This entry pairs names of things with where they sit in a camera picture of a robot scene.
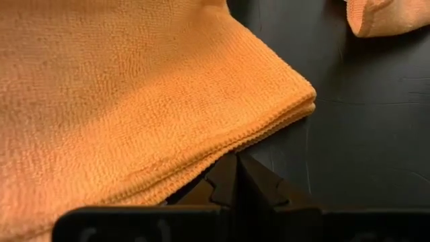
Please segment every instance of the textured fabric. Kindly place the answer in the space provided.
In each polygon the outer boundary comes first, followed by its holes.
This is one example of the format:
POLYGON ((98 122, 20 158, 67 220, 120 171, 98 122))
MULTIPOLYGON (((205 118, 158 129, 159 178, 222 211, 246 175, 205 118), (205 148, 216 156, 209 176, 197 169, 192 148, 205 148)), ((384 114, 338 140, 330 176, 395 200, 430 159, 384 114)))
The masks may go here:
POLYGON ((358 37, 403 34, 430 24, 430 0, 348 0, 347 18, 358 37))
POLYGON ((0 241, 157 204, 315 97, 223 0, 2 0, 0 83, 0 241))

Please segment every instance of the towel fold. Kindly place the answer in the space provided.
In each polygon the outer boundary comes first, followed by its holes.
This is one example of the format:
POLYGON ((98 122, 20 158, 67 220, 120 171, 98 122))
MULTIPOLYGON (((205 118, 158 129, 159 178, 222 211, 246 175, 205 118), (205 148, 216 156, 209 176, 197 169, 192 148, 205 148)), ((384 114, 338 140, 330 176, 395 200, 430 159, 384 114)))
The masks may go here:
POLYGON ((403 34, 430 24, 430 0, 348 0, 347 19, 358 37, 403 34))
POLYGON ((2 0, 0 48, 0 241, 157 204, 314 109, 225 0, 2 0))

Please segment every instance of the folded towel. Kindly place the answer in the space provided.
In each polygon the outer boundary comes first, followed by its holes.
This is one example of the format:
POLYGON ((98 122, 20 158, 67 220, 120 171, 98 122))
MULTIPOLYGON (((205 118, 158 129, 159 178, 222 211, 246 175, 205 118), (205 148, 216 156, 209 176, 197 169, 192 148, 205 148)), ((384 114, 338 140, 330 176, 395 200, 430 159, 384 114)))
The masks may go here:
POLYGON ((2 0, 0 48, 0 241, 157 204, 314 109, 225 0, 2 0))
POLYGON ((430 0, 348 0, 347 18, 358 37, 403 34, 430 24, 430 0))

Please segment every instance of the towel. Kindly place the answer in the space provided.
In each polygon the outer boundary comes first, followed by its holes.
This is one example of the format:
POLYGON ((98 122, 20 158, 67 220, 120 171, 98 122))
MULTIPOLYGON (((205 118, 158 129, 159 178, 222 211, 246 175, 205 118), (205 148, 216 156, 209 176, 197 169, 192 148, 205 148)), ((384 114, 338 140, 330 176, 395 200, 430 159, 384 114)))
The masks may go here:
POLYGON ((430 0, 348 0, 347 19, 358 37, 403 34, 430 24, 430 0))
POLYGON ((225 0, 2 0, 0 84, 0 241, 158 204, 315 98, 225 0))

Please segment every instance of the dark gray surface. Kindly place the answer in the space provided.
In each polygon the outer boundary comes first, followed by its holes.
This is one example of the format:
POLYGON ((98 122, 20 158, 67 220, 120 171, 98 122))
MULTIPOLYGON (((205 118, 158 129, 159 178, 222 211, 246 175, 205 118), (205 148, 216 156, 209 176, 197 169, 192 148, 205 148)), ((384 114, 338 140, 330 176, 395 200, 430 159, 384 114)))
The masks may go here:
POLYGON ((245 152, 327 206, 430 205, 430 28, 355 38, 341 0, 231 0, 316 88, 316 112, 245 152))

